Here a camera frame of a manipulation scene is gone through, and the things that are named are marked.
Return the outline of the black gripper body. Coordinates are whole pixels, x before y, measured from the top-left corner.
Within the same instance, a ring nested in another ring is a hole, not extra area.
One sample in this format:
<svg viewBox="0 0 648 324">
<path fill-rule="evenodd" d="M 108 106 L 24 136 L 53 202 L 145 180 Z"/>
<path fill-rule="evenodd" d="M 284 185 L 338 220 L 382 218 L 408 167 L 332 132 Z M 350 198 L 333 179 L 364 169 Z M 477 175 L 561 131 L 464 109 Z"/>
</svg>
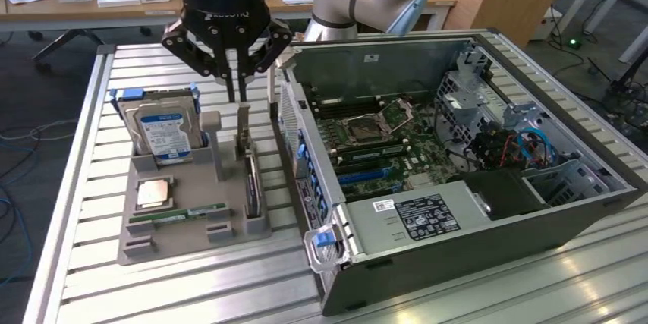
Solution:
<svg viewBox="0 0 648 324">
<path fill-rule="evenodd" d="M 268 24 L 265 0 L 182 0 L 174 36 L 189 32 L 212 49 L 248 49 Z"/>
</svg>

